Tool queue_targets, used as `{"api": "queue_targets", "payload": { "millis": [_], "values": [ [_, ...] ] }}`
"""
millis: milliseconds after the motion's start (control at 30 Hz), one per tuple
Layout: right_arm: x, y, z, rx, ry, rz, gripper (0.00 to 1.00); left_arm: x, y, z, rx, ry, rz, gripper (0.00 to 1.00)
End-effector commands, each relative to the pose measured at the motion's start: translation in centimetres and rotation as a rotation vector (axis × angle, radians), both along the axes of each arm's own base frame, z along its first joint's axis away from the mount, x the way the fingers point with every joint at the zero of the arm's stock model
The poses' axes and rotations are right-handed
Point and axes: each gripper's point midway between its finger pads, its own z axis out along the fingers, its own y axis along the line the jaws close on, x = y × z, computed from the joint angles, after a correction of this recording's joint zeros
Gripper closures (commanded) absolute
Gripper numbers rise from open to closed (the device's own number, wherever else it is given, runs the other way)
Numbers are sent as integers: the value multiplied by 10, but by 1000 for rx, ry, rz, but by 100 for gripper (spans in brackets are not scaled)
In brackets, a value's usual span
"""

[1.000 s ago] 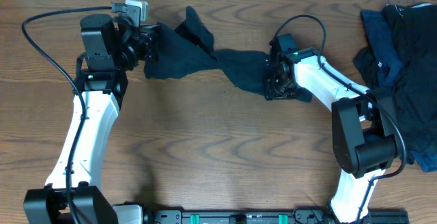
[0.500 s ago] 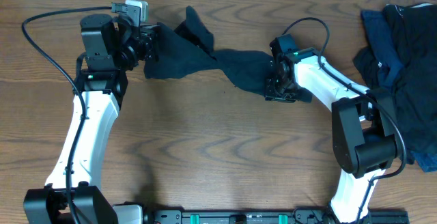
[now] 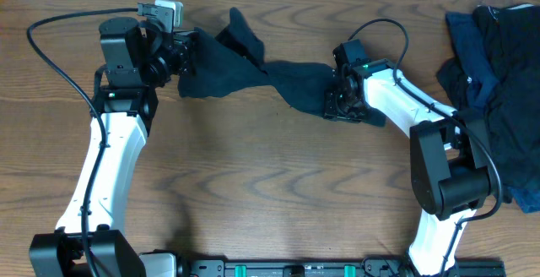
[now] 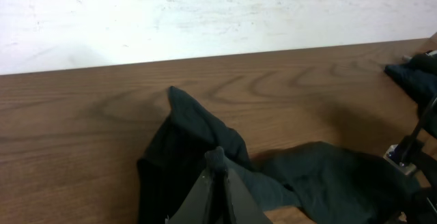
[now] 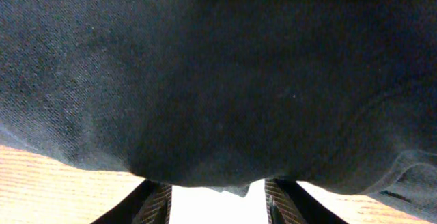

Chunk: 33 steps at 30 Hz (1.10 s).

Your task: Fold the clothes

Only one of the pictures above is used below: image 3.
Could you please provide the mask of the black nike t-shirt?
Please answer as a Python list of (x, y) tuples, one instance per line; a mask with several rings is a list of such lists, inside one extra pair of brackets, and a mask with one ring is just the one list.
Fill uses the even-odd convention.
[(203, 29), (193, 53), (193, 73), (181, 76), (182, 97), (225, 97), (250, 87), (272, 86), (294, 109), (323, 117), (327, 101), (338, 98), (338, 73), (319, 62), (264, 60), (264, 43), (238, 8), (229, 10), (229, 24), (216, 36)]

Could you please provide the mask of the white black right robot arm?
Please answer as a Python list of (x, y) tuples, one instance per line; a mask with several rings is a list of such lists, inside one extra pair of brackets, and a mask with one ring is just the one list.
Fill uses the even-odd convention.
[(500, 174), (483, 119), (441, 104), (386, 60), (337, 58), (338, 86), (326, 93), (324, 116), (381, 126), (408, 137), (410, 176), (422, 211), (402, 260), (364, 264), (368, 276), (504, 276), (500, 260), (458, 260), (467, 225), (492, 217), (503, 201)]

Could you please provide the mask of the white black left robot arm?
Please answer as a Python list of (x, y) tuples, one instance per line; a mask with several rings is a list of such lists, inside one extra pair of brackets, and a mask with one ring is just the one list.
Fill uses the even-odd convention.
[(125, 235), (128, 195), (157, 110), (156, 89), (186, 73), (197, 34), (180, 32), (166, 11), (120, 17), (99, 27), (105, 56), (94, 77), (90, 141), (71, 200), (51, 233), (37, 234), (29, 256), (38, 276), (188, 276), (174, 252), (137, 253)]

